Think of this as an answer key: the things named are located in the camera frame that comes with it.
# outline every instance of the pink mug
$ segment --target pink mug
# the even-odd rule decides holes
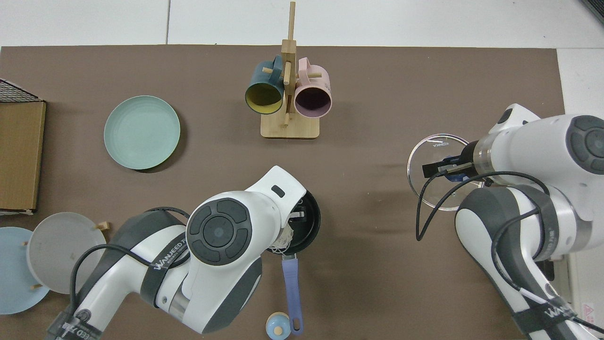
[[[308,58],[300,59],[298,64],[300,78],[294,94],[296,112],[308,118],[325,116],[332,108],[329,74],[323,67],[311,65]],[[321,77],[309,78],[312,73],[320,73]]]

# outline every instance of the black strap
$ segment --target black strap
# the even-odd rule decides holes
[[[512,315],[522,334],[548,329],[577,316],[560,296]]]
[[[164,281],[170,265],[188,249],[185,233],[178,235],[151,262],[141,285],[141,298],[146,303],[158,308],[155,304],[157,292]]]

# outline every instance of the label sticker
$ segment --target label sticker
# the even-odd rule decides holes
[[[583,319],[590,323],[596,321],[596,306],[593,302],[583,302],[581,304],[581,310],[583,311]]]

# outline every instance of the mug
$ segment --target mug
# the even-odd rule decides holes
[[[272,69],[272,73],[263,72],[263,68]],[[281,56],[259,63],[254,69],[252,80],[245,91],[245,102],[249,108],[260,114],[277,112],[283,105],[283,61]]]
[[[309,78],[310,73],[321,73],[321,77]],[[302,58],[298,66],[298,82],[294,102],[296,112],[308,118],[325,116],[332,108],[332,90],[329,74],[318,65],[311,65],[308,58]]]

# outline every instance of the mug handle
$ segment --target mug handle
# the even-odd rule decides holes
[[[308,72],[310,70],[310,62],[308,57],[304,57],[298,61],[298,75],[300,76],[300,85],[310,84]]]
[[[277,55],[272,61],[272,73],[269,78],[269,82],[277,84],[279,78],[281,77],[281,72],[283,72],[283,61],[281,59],[281,56]]]

